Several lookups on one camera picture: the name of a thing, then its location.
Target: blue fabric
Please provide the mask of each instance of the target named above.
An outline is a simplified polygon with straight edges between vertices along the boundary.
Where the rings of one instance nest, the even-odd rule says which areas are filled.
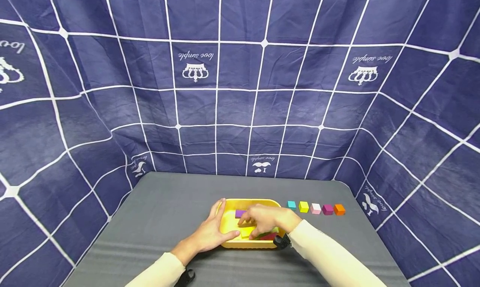
[[[479,7],[0,0],[0,285],[60,286],[168,171],[339,180],[413,286],[477,286]]]

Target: gray tablecloth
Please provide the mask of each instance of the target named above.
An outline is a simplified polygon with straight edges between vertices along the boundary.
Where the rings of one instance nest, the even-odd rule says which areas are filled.
[[[219,198],[341,203],[343,216],[301,214],[333,237],[389,287],[410,286],[347,186],[340,182],[148,173],[137,184],[65,287],[119,287],[191,234]],[[192,287],[329,286],[293,248],[198,255]]]

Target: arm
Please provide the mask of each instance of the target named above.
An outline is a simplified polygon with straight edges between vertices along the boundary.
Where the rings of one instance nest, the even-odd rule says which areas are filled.
[[[173,287],[185,271],[185,266],[197,253],[212,250],[239,236],[240,231],[220,233],[220,221],[224,211],[225,199],[220,199],[212,206],[208,218],[200,224],[195,233],[181,240],[171,252],[164,253],[126,287]]]
[[[365,265],[306,220],[288,234],[292,246],[334,287],[385,287]]]
[[[239,224],[251,220],[257,222],[257,227],[250,239],[274,227],[283,228],[293,248],[333,287],[386,287],[348,250],[290,209],[255,205],[242,215]]]

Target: cube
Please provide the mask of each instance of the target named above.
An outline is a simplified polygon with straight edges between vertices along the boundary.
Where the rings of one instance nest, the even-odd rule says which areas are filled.
[[[308,212],[308,203],[307,202],[300,202],[299,203],[299,210],[300,210],[300,213]]]
[[[333,207],[332,205],[323,205],[322,211],[323,211],[323,214],[325,215],[332,215]]]
[[[322,206],[320,206],[320,204],[312,202],[312,205],[310,206],[310,211],[312,211],[312,214],[320,214],[320,212],[322,212]]]
[[[345,208],[343,207],[342,204],[336,204],[333,207],[333,211],[335,211],[335,214],[337,214],[337,215],[344,215],[345,214]]]
[[[242,227],[240,228],[240,234],[242,238],[248,238],[250,233],[255,230],[256,227]]]
[[[256,240],[263,240],[262,237],[264,237],[264,236],[271,235],[271,234],[278,234],[278,233],[279,233],[278,227],[275,227],[270,232],[262,233],[262,234],[258,235],[255,239]]]
[[[294,201],[288,201],[287,202],[287,207],[293,211],[297,210],[297,205],[295,204]]]
[[[241,216],[247,212],[246,210],[235,210],[235,218],[241,218]]]
[[[260,240],[273,240],[277,236],[277,233],[270,233],[265,236],[260,237]]]

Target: forearm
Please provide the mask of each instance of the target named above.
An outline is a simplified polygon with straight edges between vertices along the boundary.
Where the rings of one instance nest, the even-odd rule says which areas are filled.
[[[306,220],[288,234],[293,248],[308,259],[333,287],[385,287],[365,265]]]
[[[182,240],[171,252],[164,253],[126,287],[173,287],[185,271],[185,266],[196,254],[197,249],[193,243],[188,239]]]
[[[126,287],[173,287],[185,271],[185,266],[170,252],[137,275]]]

